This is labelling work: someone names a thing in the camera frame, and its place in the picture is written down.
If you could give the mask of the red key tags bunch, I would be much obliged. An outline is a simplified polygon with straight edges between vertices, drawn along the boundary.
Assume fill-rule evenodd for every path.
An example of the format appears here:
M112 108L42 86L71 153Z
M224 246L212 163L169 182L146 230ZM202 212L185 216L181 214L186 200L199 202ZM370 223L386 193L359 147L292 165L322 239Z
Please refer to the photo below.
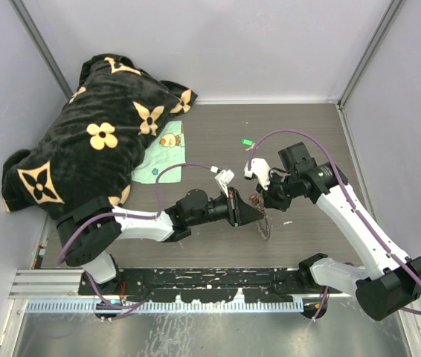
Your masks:
M249 201L257 205L260 203L262 196L259 193L254 193L249 197Z

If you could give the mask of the large keyring with small rings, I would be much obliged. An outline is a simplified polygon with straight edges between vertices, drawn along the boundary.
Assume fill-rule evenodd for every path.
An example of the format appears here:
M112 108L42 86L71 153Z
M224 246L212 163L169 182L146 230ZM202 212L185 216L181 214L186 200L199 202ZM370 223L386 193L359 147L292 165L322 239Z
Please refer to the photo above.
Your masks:
M257 230L259 232L260 237L264 241L269 241L272 236L272 225L270 223L270 218L265 211L264 204L263 204L263 197L259 204L255 205L251 202L251 204L258 210L261 211L263 214L263 218L256 222Z

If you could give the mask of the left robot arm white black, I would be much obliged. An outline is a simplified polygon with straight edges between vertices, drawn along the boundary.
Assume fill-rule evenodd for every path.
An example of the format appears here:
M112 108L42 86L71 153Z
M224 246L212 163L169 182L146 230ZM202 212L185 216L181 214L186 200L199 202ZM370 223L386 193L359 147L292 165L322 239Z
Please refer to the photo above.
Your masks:
M59 262L83 268L85 279L92 280L92 285L105 295L112 295L123 281L115 259L106 253L114 241L178 242L191 235L193 226L225 220L239 227L262 218L262 211L244 202L233 187L215 199L203 190L193 189L161 213L127 210L101 196L58 219L62 244Z

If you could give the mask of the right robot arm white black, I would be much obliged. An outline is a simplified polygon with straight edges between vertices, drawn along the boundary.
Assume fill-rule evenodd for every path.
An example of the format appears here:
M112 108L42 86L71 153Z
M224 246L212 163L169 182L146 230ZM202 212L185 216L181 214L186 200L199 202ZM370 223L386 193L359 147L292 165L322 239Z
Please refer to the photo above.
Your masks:
M256 190L264 207L286 211L293 199L308 198L336 224L362 263L357 267L315 254L298 265L302 290L314 293L327 286L351 295L375 321L417 300L421 257L410 257L388 237L337 166L317 164L302 142L278 155L282 170L270 168L262 158L253 158L244 167L247 179L258 180Z

